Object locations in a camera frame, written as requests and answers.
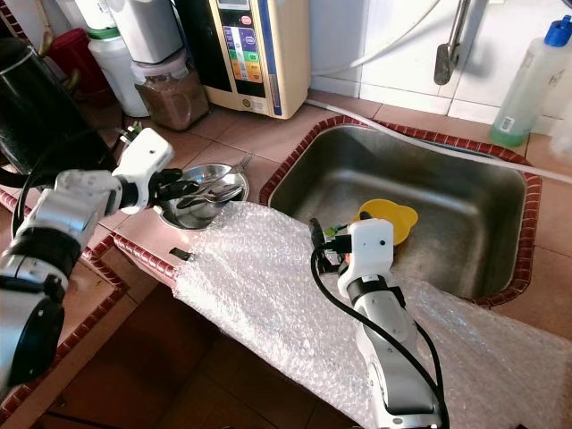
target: white hose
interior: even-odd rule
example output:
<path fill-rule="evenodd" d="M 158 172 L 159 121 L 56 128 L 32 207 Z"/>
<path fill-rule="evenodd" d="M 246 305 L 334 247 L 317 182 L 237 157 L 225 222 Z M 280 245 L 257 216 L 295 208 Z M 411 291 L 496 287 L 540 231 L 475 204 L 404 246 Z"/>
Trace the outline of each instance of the white hose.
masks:
<path fill-rule="evenodd" d="M 336 66 L 333 66 L 333 67 L 330 67 L 327 69 L 322 69 L 322 70 L 313 70 L 312 76 L 322 76 L 322 75 L 327 75 L 327 74 L 344 72 L 346 70 L 358 67 L 362 64 L 369 63 L 374 58 L 376 58 L 376 56 L 382 54 L 384 51 L 386 51 L 387 49 L 389 49 L 390 47 L 395 45 L 397 42 L 402 40 L 407 34 L 409 34 L 417 25 L 419 25 L 419 23 L 421 23 L 422 20 L 424 20 L 427 17 L 427 15 L 429 13 L 431 13 L 431 11 L 435 8 L 435 6 L 440 1 L 441 0 L 433 0 L 433 2 L 429 5 L 429 7 L 421 14 L 419 19 L 417 21 L 415 21 L 407 30 L 405 30 L 405 32 L 399 34 L 396 38 L 393 38 L 389 42 L 386 42 L 385 44 L 377 47 L 375 50 L 370 51 L 367 54 L 364 54 L 363 56 L 359 57 L 357 60 L 352 61 L 351 63 L 343 64 L 343 65 L 336 65 Z"/>
<path fill-rule="evenodd" d="M 404 136 L 403 134 L 400 134 L 394 130 L 390 130 L 389 128 L 384 127 L 377 122 L 371 121 L 371 120 L 369 120 L 363 116 L 360 116 L 359 114 L 354 114 L 353 112 L 350 112 L 349 110 L 336 107 L 335 105 L 327 105 L 326 103 L 320 103 L 319 101 L 309 100 L 309 99 L 306 100 L 306 104 L 307 105 L 314 105 L 316 107 L 321 107 L 323 109 L 330 110 L 330 111 L 335 112 L 337 114 L 345 114 L 346 116 L 349 116 L 350 118 L 356 119 L 356 120 L 364 123 L 365 125 L 373 128 L 375 130 L 379 130 L 379 131 L 384 132 L 385 134 L 388 134 L 388 135 L 390 135 L 396 139 L 404 141 L 405 143 L 409 143 L 410 145 L 413 145 L 415 147 L 421 147 L 423 149 L 430 150 L 430 151 L 435 152 L 437 154 L 452 156 L 454 158 L 459 158 L 459 159 L 466 159 L 468 161 L 474 161 L 476 163 L 481 163 L 481 164 L 488 164 L 488 165 L 495 165 L 497 167 L 510 168 L 511 170 L 517 170 L 519 172 L 529 172 L 529 173 L 535 174 L 537 176 L 542 176 L 542 177 L 545 177 L 547 179 L 553 179 L 554 181 L 561 181 L 561 182 L 566 183 L 568 185 L 572 185 L 572 177 L 567 176 L 566 174 L 560 174 L 558 172 L 549 172 L 548 170 L 543 170 L 541 168 L 531 167 L 529 165 L 509 163 L 507 161 L 502 161 L 498 158 L 489 158 L 489 157 L 485 157 L 485 156 L 473 155 L 473 154 L 469 154 L 466 152 L 460 152 L 460 151 L 456 151 L 456 150 L 447 149 L 445 147 L 435 146 L 435 145 L 432 145 L 429 143 L 425 143 L 424 141 L 421 141 L 418 139 L 413 139 L 411 137 Z"/>

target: silver robot arm segment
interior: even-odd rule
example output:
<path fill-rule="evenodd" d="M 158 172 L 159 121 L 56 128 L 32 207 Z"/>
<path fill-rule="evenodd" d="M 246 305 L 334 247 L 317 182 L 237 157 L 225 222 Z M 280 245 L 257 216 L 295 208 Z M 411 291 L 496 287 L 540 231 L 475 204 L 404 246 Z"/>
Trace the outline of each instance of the silver robot arm segment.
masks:
<path fill-rule="evenodd" d="M 386 280 L 393 262 L 393 225 L 379 219 L 348 228 L 351 255 L 338 280 L 340 294 L 420 361 L 417 328 L 399 288 Z M 421 374 L 379 334 L 357 325 L 357 347 L 366 361 L 371 406 L 377 428 L 438 427 L 439 402 Z"/>
<path fill-rule="evenodd" d="M 144 129 L 113 173 L 61 172 L 42 192 L 0 259 L 0 400 L 51 365 L 68 279 L 97 223 L 147 207 L 152 178 L 171 158 L 172 147 Z"/>

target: red container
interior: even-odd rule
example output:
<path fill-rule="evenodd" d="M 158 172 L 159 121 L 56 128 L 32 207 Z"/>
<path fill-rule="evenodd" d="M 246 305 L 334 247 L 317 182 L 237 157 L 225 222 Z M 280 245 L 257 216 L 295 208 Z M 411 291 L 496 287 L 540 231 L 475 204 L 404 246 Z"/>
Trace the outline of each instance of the red container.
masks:
<path fill-rule="evenodd" d="M 84 29 L 73 29 L 55 39 L 49 56 L 66 74 L 73 69 L 81 73 L 78 90 L 93 105 L 114 102 L 115 96 L 95 58 L 88 49 L 88 35 Z"/>

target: sink basin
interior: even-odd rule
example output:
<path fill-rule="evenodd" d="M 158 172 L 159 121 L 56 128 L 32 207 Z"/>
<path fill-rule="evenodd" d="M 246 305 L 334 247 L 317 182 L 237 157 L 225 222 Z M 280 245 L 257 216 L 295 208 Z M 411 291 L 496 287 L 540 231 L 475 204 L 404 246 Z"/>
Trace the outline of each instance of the sink basin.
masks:
<path fill-rule="evenodd" d="M 419 213 L 396 248 L 395 273 L 488 306 L 514 298 L 480 300 L 514 289 L 513 274 L 518 293 L 528 284 L 532 251 L 528 263 L 519 259 L 515 269 L 519 243 L 533 246 L 521 240 L 529 186 L 521 173 L 435 154 L 353 125 L 325 130 L 297 150 L 261 192 L 261 200 L 268 193 L 270 207 L 303 223 L 316 217 L 327 228 L 347 223 L 367 200 L 389 199 Z M 540 179 L 531 178 L 540 192 Z M 535 222 L 534 215 L 532 241 Z"/>

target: fork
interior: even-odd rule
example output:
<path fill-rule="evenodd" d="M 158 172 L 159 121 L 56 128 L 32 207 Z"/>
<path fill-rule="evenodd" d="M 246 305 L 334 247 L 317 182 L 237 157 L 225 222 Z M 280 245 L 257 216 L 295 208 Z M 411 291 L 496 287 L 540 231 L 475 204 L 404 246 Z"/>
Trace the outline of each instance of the fork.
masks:
<path fill-rule="evenodd" d="M 216 179 L 215 181 L 212 181 L 211 183 L 209 183 L 208 185 L 206 185 L 203 189 L 200 189 L 197 193 L 195 193 L 195 195 L 201 195 L 204 194 L 206 192 L 208 192 L 209 190 L 211 190 L 219 181 L 221 181 L 222 179 L 224 179 L 226 176 L 228 176 L 229 174 L 242 174 L 244 173 L 244 171 L 247 169 L 248 164 L 250 164 L 250 161 L 252 161 L 252 158 L 254 157 L 254 153 L 252 152 L 248 152 L 246 155 L 244 155 L 244 158 L 242 158 L 237 164 L 233 165 L 231 167 L 231 169 L 226 172 L 225 174 L 223 174 L 221 177 L 219 177 L 218 179 Z"/>

